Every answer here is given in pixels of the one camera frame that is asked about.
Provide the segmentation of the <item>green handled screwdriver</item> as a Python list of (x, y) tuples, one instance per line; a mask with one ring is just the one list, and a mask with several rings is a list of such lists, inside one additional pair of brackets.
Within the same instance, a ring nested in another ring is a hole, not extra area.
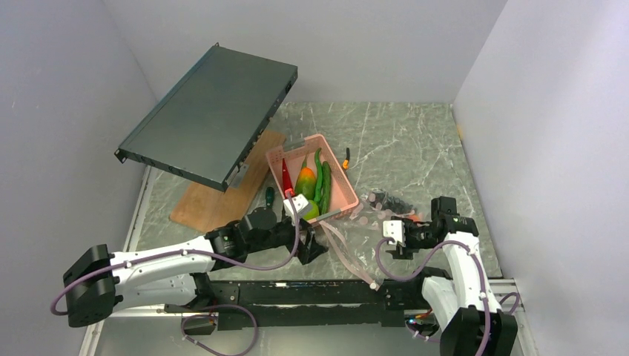
[(275, 201), (275, 189), (272, 186), (268, 186), (265, 190), (265, 207), (273, 208)]

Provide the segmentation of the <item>orange fake fruit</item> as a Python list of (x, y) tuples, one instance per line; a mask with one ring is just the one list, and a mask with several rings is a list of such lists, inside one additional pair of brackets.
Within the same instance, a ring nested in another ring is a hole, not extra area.
[(313, 200), (315, 198), (316, 184), (317, 176), (315, 172), (308, 167), (302, 168), (298, 174), (294, 192), (296, 195), (302, 194), (306, 199)]

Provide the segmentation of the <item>dark green fake cucumber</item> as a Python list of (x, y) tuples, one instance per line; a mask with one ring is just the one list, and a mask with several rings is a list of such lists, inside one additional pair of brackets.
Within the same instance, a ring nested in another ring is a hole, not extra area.
[(328, 162), (324, 162), (322, 165), (322, 188), (321, 199), (319, 202), (320, 215), (327, 214), (329, 212), (329, 205), (331, 201), (331, 186), (332, 186), (332, 170)]

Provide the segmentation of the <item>pink perforated plastic basket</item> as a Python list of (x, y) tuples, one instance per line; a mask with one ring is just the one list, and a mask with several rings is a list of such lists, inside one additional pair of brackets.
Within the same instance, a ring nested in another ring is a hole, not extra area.
[(287, 167), (289, 177), (294, 185), (304, 158), (308, 159), (308, 168), (313, 171), (316, 169), (314, 155), (317, 149), (321, 149), (320, 160), (328, 162), (331, 166), (331, 197), (329, 212), (322, 217), (309, 220), (312, 225), (317, 225), (320, 221), (337, 219), (348, 215), (359, 203), (354, 188), (346, 177), (326, 138), (321, 134), (315, 134), (293, 143), (278, 145), (266, 152), (267, 163), (274, 177), (280, 198), (283, 200), (285, 198), (283, 166)]

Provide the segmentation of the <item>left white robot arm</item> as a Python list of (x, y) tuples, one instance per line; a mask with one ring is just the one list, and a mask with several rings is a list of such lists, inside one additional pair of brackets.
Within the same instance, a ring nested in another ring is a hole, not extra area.
[(89, 248), (63, 275), (66, 311), (53, 302), (71, 328), (98, 323), (124, 309), (153, 304), (206, 310), (215, 297), (208, 273), (240, 266), (253, 269), (250, 254), (285, 247), (290, 257), (309, 264), (327, 248), (315, 239), (312, 225), (290, 216), (277, 220), (257, 208), (241, 220), (192, 240), (136, 252), (110, 252), (105, 244)]

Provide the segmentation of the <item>clear zip top bag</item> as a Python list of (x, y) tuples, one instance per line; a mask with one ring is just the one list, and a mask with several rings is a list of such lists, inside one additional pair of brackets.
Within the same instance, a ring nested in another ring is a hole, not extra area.
[(320, 226), (346, 270), (377, 291), (383, 284), (383, 275), (375, 262), (374, 248), (383, 239), (383, 222), (413, 214), (424, 218), (414, 205), (373, 188), (360, 197), (350, 214), (324, 220)]

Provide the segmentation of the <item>red fake chili pepper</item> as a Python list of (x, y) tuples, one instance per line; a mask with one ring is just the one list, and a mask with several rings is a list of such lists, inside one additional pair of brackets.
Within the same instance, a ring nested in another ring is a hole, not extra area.
[(282, 159), (282, 183), (283, 183), (284, 197), (285, 198), (293, 197), (294, 189), (292, 185), (292, 179), (290, 177), (289, 169), (288, 169), (285, 159)]

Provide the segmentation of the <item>black orange small tool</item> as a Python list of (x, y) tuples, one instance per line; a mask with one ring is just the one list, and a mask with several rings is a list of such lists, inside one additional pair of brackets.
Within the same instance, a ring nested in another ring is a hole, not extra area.
[(350, 159), (351, 159), (351, 151), (350, 148), (346, 148), (346, 153), (345, 153), (345, 158), (344, 161), (342, 163), (342, 168), (343, 170), (348, 170), (349, 169), (349, 163), (350, 163)]

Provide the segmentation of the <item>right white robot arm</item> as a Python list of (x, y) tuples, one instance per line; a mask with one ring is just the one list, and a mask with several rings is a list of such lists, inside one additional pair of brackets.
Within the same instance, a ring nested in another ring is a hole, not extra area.
[(382, 224), (392, 258), (411, 260), (428, 251), (407, 277), (385, 275), (398, 282), (416, 282), (409, 299), (432, 310), (441, 334), (441, 355), (510, 355), (518, 334), (514, 310), (504, 311), (490, 288), (480, 252), (479, 231), (471, 217), (458, 213), (452, 197), (431, 201), (430, 220), (392, 217)]

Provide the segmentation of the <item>green fake apple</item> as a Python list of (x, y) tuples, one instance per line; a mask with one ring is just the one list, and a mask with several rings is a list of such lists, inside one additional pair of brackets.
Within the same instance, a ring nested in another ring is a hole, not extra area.
[(309, 200), (310, 209), (303, 215), (304, 220), (313, 220), (320, 216), (320, 210), (314, 200)]

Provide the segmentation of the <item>dark green rack server chassis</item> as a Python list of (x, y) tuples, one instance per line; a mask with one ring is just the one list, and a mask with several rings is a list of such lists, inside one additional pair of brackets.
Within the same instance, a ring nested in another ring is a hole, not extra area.
[(297, 78), (296, 65), (215, 44), (114, 155), (224, 192)]

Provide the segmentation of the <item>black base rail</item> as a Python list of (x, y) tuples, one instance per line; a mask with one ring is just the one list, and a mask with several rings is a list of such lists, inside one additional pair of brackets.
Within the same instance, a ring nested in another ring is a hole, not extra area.
[(215, 280), (211, 295), (186, 306), (167, 304), (167, 313), (211, 312), (220, 331), (260, 327), (378, 324), (402, 327), (408, 316), (429, 308), (419, 280), (384, 280), (371, 289), (362, 280)]

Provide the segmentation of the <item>brown wooden board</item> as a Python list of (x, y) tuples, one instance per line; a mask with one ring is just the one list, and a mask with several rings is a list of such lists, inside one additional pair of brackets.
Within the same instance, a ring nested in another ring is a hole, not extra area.
[(286, 136), (266, 130), (245, 160), (248, 171), (236, 188), (225, 192), (199, 183), (191, 183), (170, 214), (170, 221), (201, 233), (212, 231), (227, 223), (240, 220), (263, 185), (269, 172), (266, 152), (282, 145)]

